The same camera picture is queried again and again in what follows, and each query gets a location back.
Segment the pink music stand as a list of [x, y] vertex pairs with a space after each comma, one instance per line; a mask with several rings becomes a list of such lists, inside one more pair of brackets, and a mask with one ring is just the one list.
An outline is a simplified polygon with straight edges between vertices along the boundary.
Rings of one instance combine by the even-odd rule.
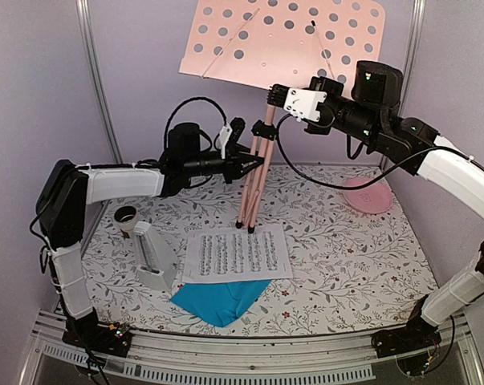
[[200, 1], [179, 71], [265, 91], [321, 75], [349, 96], [358, 61], [379, 58], [385, 15], [377, 1]]

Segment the sheet music paper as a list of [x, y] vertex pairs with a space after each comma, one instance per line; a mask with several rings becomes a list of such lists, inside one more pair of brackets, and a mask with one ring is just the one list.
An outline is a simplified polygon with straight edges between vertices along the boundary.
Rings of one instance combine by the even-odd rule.
[[204, 229], [189, 235], [184, 283], [214, 284], [293, 278], [281, 225]]

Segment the white metronome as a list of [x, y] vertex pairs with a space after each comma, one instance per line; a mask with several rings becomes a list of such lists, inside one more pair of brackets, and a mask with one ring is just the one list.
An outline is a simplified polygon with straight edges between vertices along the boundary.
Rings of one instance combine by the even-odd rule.
[[140, 282], [152, 290], [170, 290], [178, 269], [175, 251], [148, 222], [138, 221], [132, 235]]

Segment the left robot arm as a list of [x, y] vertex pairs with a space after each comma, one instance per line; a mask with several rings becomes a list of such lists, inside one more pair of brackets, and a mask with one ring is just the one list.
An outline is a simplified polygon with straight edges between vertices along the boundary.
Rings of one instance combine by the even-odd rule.
[[238, 143], [244, 128], [243, 119], [234, 119], [222, 127], [218, 149], [203, 149], [205, 132], [199, 125], [178, 124], [167, 131], [165, 149], [157, 160], [97, 165], [59, 160], [53, 167], [33, 220], [40, 228], [35, 235], [44, 243], [40, 265], [51, 272], [67, 330], [85, 347], [96, 348], [104, 341], [81, 262], [87, 206], [125, 197], [173, 197], [190, 188], [198, 176], [219, 174], [227, 184], [239, 180], [264, 162]]

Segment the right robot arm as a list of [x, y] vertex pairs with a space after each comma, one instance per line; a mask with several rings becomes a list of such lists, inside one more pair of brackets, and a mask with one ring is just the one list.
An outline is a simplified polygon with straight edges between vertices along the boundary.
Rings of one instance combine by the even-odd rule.
[[[398, 115], [403, 78], [389, 65], [360, 60], [349, 98], [342, 95], [341, 82], [314, 77], [306, 88], [275, 84], [267, 100], [306, 121], [308, 133], [327, 135], [335, 128], [358, 139], [368, 153], [379, 152], [395, 168], [442, 187], [484, 220], [484, 167], [428, 124]], [[439, 343], [437, 328], [483, 294], [484, 241], [466, 268], [416, 302], [405, 326], [376, 332], [372, 345], [388, 355]]]

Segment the paper coffee cup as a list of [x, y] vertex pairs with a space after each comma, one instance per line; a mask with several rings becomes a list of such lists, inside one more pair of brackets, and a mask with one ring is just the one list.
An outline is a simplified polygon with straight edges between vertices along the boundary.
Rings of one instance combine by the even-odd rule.
[[115, 211], [113, 219], [123, 238], [130, 239], [139, 221], [137, 209], [131, 205], [120, 207]]

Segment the pink plate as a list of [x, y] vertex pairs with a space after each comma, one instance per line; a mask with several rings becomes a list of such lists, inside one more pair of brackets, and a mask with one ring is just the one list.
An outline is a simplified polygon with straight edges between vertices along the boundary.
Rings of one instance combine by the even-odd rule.
[[392, 190], [382, 181], [366, 188], [343, 190], [342, 195], [349, 206], [365, 214], [385, 213], [393, 205]]

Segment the blue cloth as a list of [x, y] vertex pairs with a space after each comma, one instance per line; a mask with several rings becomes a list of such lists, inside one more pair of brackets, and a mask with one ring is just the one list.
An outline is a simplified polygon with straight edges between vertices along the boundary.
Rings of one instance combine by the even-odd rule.
[[271, 280], [215, 284], [185, 284], [170, 302], [216, 327], [240, 319], [259, 299]]

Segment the right aluminium post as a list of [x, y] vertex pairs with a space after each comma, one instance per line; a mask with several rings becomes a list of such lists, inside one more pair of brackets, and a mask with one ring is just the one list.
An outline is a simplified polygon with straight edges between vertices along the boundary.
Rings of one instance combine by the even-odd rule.
[[425, 16], [425, 1], [382, 1], [386, 12], [380, 59], [404, 74], [401, 92], [403, 112], [417, 58]]

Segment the aluminium post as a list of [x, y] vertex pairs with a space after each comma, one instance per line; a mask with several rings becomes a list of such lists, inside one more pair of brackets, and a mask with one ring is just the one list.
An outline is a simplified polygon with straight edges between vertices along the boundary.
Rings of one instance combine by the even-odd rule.
[[403, 112], [417, 58], [425, 16], [425, 1], [382, 1], [386, 12], [380, 59], [404, 74], [401, 92]]
[[95, 92], [100, 118], [105, 130], [105, 136], [113, 160], [119, 164], [123, 162], [120, 146], [113, 127], [112, 116], [108, 106], [108, 99], [104, 90], [104, 83], [100, 72], [100, 63], [97, 55], [96, 42], [93, 34], [92, 17], [89, 1], [75, 1], [80, 34], [83, 40], [83, 48], [90, 71], [93, 91]]

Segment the left aluminium post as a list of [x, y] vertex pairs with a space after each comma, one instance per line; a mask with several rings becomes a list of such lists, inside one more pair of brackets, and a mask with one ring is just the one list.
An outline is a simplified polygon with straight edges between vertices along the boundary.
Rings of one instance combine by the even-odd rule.
[[90, 71], [93, 91], [95, 92], [100, 118], [105, 130], [105, 136], [113, 160], [119, 164], [123, 162], [120, 146], [113, 127], [112, 116], [108, 106], [108, 99], [104, 90], [104, 83], [100, 72], [100, 63], [97, 55], [96, 42], [93, 34], [92, 17], [89, 1], [75, 1], [80, 34], [83, 40], [83, 48]]

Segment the front aluminium rail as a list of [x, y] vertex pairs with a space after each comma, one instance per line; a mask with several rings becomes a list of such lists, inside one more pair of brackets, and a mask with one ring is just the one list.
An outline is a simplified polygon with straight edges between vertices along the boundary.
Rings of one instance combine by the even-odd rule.
[[457, 314], [440, 329], [433, 365], [411, 376], [423, 351], [379, 357], [372, 332], [282, 337], [206, 337], [134, 330], [124, 357], [63, 342], [64, 317], [40, 311], [28, 339], [21, 384], [484, 384], [469, 325]]

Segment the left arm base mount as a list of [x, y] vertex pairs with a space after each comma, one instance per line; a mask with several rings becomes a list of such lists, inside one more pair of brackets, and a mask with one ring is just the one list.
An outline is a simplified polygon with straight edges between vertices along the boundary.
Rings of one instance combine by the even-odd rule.
[[132, 333], [129, 326], [118, 322], [106, 326], [95, 321], [67, 321], [62, 340], [74, 347], [86, 347], [92, 352], [126, 358]]

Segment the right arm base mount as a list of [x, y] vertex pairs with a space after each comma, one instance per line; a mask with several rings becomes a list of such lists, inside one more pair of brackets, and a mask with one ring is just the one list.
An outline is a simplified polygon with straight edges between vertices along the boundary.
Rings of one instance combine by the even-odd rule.
[[437, 328], [423, 326], [379, 330], [371, 337], [377, 357], [395, 357], [399, 370], [409, 377], [427, 373], [440, 343]]

